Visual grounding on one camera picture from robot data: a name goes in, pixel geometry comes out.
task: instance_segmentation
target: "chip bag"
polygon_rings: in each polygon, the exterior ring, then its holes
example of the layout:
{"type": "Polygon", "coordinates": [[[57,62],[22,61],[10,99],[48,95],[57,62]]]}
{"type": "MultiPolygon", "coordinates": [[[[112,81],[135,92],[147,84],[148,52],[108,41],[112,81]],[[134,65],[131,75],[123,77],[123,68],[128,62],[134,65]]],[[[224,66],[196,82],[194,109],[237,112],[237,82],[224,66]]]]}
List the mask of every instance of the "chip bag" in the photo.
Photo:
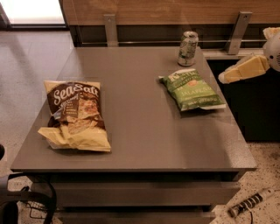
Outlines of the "chip bag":
{"type": "Polygon", "coordinates": [[[180,111],[190,109],[223,109],[226,104],[201,78],[194,68],[178,70],[165,77],[159,77],[180,111]]]}
{"type": "Polygon", "coordinates": [[[38,133],[53,149],[110,151],[100,114],[100,83],[45,81],[52,117],[38,133]]]}

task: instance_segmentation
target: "metal bracket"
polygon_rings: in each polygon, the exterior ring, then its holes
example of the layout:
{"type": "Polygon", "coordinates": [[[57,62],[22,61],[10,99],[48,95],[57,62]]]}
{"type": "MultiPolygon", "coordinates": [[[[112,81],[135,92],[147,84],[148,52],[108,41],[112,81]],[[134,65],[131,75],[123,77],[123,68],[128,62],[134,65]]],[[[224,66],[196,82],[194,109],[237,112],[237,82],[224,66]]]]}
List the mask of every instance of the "metal bracket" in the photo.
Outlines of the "metal bracket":
{"type": "Polygon", "coordinates": [[[11,26],[10,20],[8,19],[3,6],[0,3],[0,22],[3,21],[4,26],[3,28],[8,28],[11,26]]]}
{"type": "Polygon", "coordinates": [[[119,46],[119,42],[117,39],[115,14],[105,14],[104,22],[105,22],[107,46],[119,46]]]}
{"type": "Polygon", "coordinates": [[[237,21],[235,23],[233,34],[226,44],[227,54],[238,54],[242,38],[249,24],[252,12],[240,11],[237,21]]]}

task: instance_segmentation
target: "table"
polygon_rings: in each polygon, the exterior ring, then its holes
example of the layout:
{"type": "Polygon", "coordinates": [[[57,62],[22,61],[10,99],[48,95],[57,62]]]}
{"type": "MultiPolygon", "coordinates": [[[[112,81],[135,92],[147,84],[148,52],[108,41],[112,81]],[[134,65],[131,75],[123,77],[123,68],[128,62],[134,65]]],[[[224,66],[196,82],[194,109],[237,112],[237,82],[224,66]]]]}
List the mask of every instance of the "table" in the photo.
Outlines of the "table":
{"type": "MultiPolygon", "coordinates": [[[[240,189],[238,179],[256,169],[228,107],[180,113],[159,83],[159,75],[183,68],[178,52],[73,49],[59,80],[101,83],[112,152],[52,150],[37,133],[50,118],[46,102],[11,166],[50,177],[58,207],[67,208],[64,223],[209,223],[214,205],[227,203],[240,189]]],[[[199,48],[195,59],[192,67],[224,99],[199,48]]]]}

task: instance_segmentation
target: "wooden panel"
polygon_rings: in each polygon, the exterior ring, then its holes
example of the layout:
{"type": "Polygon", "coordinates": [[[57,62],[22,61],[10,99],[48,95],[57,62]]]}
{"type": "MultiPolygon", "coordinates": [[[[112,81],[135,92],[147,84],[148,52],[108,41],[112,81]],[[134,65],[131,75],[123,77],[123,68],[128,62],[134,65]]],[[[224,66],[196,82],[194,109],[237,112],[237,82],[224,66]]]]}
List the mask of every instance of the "wooden panel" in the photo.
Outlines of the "wooden panel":
{"type": "Polygon", "coordinates": [[[104,25],[114,13],[118,25],[233,24],[239,11],[252,11],[251,24],[279,23],[279,0],[64,0],[69,25],[104,25]]]}

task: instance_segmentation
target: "soda can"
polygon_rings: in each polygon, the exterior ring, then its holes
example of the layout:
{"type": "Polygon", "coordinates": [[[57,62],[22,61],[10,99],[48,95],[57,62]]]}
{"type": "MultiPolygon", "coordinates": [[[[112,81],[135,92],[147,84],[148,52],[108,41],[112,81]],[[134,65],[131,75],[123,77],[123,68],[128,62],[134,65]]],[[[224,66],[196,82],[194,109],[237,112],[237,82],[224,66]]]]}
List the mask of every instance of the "soda can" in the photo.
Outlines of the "soda can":
{"type": "Polygon", "coordinates": [[[178,52],[178,63],[182,67],[189,67],[194,64],[194,55],[198,43],[199,35],[195,31],[185,31],[183,33],[178,52]]]}

